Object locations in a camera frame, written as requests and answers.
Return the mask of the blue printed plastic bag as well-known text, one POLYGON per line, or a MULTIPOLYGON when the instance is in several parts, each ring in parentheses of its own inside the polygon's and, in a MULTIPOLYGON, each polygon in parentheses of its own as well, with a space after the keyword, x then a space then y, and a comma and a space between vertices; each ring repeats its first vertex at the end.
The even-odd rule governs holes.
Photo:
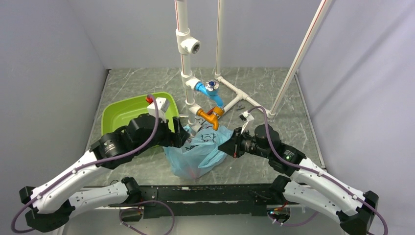
POLYGON ((188 138, 182 147, 164 147, 164 153, 171 165, 171 171, 180 178, 194 180, 210 172, 226 158, 226 153, 218 147, 228 141, 232 131, 220 126, 200 130, 188 138))

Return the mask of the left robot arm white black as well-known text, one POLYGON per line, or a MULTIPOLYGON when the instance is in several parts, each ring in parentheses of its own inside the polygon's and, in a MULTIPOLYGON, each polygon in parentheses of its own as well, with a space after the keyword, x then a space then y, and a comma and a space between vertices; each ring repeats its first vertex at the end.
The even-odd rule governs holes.
POLYGON ((153 146, 182 147, 189 133, 178 117, 173 117, 171 123, 173 129, 169 128, 168 120, 141 114, 127 125, 104 134, 54 179, 38 187, 22 188, 19 194, 29 229, 47 233, 83 212, 112 204, 133 206, 140 202, 141 190, 133 177, 103 188, 84 191, 83 187, 153 146))

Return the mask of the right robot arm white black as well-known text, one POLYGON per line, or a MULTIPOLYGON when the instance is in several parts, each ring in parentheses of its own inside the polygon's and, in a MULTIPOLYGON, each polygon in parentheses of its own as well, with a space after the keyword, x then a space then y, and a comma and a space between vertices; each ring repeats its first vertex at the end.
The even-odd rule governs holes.
POLYGON ((269 125, 255 128, 254 135, 236 128, 218 149, 235 158, 244 153, 268 159, 280 175, 269 189, 275 203, 294 202, 320 212, 349 235, 367 235, 375 218, 379 197, 373 191, 362 192, 335 179, 298 149, 283 143, 269 125))

